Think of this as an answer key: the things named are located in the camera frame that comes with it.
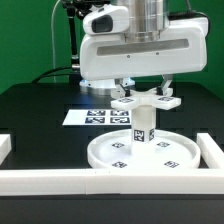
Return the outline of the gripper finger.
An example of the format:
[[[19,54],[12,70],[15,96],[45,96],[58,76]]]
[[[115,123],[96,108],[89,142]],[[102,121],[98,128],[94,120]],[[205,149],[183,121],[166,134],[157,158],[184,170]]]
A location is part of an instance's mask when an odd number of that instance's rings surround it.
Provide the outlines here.
[[[126,89],[123,86],[123,80],[122,79],[116,79],[115,80],[115,86],[116,86],[116,91],[115,91],[115,98],[116,99],[130,96],[130,90]]]
[[[170,88],[172,80],[172,75],[163,75],[163,81],[161,85],[157,87],[157,94],[160,96],[171,96],[173,93],[173,89]]]

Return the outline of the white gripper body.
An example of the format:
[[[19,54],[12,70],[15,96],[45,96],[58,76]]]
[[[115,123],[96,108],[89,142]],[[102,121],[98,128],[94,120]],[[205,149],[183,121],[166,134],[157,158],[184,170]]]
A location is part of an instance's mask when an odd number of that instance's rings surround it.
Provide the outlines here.
[[[122,33],[85,35],[81,75],[88,81],[189,73],[207,64],[205,17],[173,20],[152,42],[127,43]]]

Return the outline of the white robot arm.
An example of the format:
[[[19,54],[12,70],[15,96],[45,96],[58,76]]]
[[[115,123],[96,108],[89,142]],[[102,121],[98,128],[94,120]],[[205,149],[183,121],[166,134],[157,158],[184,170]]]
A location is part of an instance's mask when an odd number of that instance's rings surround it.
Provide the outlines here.
[[[209,20],[194,11],[171,15],[168,2],[115,0],[86,15],[80,48],[82,90],[124,94],[134,77],[161,75],[156,92],[164,95],[173,75],[206,66]]]

